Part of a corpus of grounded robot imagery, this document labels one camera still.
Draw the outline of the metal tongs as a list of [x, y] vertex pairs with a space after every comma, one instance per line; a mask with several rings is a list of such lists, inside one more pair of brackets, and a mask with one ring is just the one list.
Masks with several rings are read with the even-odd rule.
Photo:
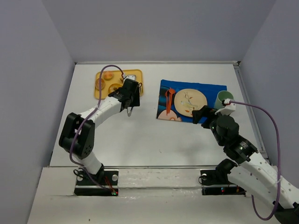
[[134, 107], [128, 107], [127, 108], [127, 116], [130, 117], [132, 115]]

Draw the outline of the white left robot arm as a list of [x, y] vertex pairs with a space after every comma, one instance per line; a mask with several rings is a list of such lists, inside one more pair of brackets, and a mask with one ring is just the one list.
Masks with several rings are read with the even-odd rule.
[[126, 78], [123, 86], [110, 93], [100, 104], [80, 114], [67, 115], [58, 144], [70, 160], [91, 175], [102, 175], [104, 165], [93, 153], [95, 129], [108, 118], [124, 110], [131, 116], [140, 105], [141, 84]]

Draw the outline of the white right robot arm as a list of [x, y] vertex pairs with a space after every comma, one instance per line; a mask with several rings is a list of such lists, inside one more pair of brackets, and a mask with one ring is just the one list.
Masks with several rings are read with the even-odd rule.
[[297, 224], [299, 189], [281, 175], [279, 167], [269, 164], [258, 149], [239, 134], [239, 125], [230, 116], [234, 111], [235, 104], [227, 103], [219, 110], [205, 105], [192, 112], [194, 124], [206, 118], [201, 126], [212, 131], [227, 156], [215, 169], [202, 171], [199, 182], [206, 186], [238, 185], [269, 206], [271, 216], [281, 224]]

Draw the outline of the beige floral plate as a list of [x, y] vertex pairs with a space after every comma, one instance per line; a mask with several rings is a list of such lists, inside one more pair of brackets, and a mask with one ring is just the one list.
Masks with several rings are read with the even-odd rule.
[[196, 89], [182, 89], [175, 94], [175, 110], [185, 117], [192, 117], [192, 112], [207, 105], [206, 96]]

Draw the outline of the glazed donut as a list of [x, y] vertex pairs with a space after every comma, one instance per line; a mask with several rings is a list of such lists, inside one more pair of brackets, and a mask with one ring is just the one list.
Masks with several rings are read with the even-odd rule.
[[122, 87], [121, 84], [118, 84], [118, 83], [111, 84], [108, 88], [108, 93], [110, 94], [110, 93], [116, 91], [120, 87]]

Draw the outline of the blue patterned placemat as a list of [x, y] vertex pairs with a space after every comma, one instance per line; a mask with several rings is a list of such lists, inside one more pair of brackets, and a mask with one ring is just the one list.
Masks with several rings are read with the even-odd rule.
[[177, 82], [169, 80], [161, 80], [158, 107], [157, 107], [157, 119], [179, 121], [179, 122], [192, 122], [192, 117], [185, 117], [180, 115], [174, 107], [175, 94], [172, 96], [171, 110], [168, 115], [166, 115], [166, 97], [165, 93], [168, 89], [174, 89], [175, 94], [182, 89], [196, 89], [202, 92], [207, 98], [207, 106], [212, 108], [214, 106], [218, 92], [226, 91], [227, 87], [225, 85], [214, 85], [214, 84], [200, 84], [200, 83], [188, 83], [188, 82]]

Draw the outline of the green cup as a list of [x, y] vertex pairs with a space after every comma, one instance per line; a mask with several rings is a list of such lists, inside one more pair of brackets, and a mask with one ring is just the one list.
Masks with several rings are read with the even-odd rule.
[[217, 94], [217, 97], [216, 97], [216, 100], [215, 100], [215, 103], [214, 103], [214, 109], [221, 109], [221, 108], [224, 108], [225, 106], [223, 105], [223, 101], [226, 100], [226, 99], [231, 99], [233, 100], [234, 99], [234, 96], [231, 92], [228, 92], [228, 91], [220, 91], [218, 92]]

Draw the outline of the yellow tray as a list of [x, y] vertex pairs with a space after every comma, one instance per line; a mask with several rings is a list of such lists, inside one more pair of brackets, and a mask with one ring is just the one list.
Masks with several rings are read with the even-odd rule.
[[[108, 96], [108, 88], [111, 84], [118, 83], [123, 85], [123, 78], [121, 76], [121, 72], [119, 70], [112, 70], [108, 69], [107, 71], [112, 71], [114, 73], [114, 77], [111, 80], [105, 80], [106, 86], [104, 89], [101, 90], [101, 99], [104, 99], [105, 97]], [[143, 84], [143, 73], [139, 69], [133, 69], [133, 70], [124, 70], [125, 74], [132, 74], [136, 75], [136, 81]]]

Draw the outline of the round bun top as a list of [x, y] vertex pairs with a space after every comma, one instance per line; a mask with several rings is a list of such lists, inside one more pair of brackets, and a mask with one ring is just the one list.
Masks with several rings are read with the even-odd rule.
[[114, 77], [114, 73], [112, 71], [104, 71], [102, 75], [104, 80], [111, 80]]

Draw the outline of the round bun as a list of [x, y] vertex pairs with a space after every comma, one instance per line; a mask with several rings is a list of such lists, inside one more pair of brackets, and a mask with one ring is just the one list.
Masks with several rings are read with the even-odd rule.
[[102, 75], [104, 80], [111, 80], [114, 77], [114, 73], [112, 71], [104, 71]]
[[95, 81], [95, 88], [96, 88], [97, 90], [100, 91], [100, 90], [104, 89], [105, 86], [106, 86], [106, 83], [105, 83], [105, 80], [104, 80], [104, 79], [102, 79], [102, 78], [97, 78], [97, 79], [96, 79], [96, 81]]

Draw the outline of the orange plastic spoon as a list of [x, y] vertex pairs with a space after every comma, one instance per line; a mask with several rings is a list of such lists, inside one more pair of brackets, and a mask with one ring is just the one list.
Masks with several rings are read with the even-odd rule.
[[169, 113], [170, 113], [170, 110], [171, 110], [171, 104], [172, 104], [172, 96], [173, 96], [173, 94], [175, 94], [175, 90], [172, 89], [172, 88], [170, 88], [170, 89], [169, 89], [169, 92], [171, 93], [171, 96], [170, 96], [170, 100], [171, 100], [171, 102], [170, 102], [170, 109], [169, 109]]

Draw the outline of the round bun left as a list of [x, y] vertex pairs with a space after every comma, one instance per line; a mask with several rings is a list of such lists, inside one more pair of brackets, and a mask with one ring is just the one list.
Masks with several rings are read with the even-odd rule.
[[102, 79], [102, 78], [97, 78], [97, 79], [96, 79], [96, 81], [95, 81], [95, 88], [96, 88], [97, 90], [100, 91], [100, 90], [104, 89], [105, 86], [106, 86], [106, 83], [105, 83], [105, 80], [104, 80], [104, 79]]

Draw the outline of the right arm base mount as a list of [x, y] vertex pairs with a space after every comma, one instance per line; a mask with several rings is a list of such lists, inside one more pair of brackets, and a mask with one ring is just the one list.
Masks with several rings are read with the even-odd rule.
[[246, 190], [228, 180], [231, 170], [237, 164], [230, 159], [224, 159], [214, 169], [204, 169], [200, 171], [198, 178], [202, 186], [203, 196], [223, 196], [223, 195], [246, 195]]

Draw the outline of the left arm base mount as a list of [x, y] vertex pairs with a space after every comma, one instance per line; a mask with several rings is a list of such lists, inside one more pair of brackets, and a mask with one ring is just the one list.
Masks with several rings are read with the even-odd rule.
[[104, 176], [99, 185], [94, 183], [88, 176], [88, 174], [82, 169], [74, 169], [74, 175], [76, 176], [76, 184], [74, 188], [74, 194], [76, 196], [118, 196], [118, 169], [105, 169]]

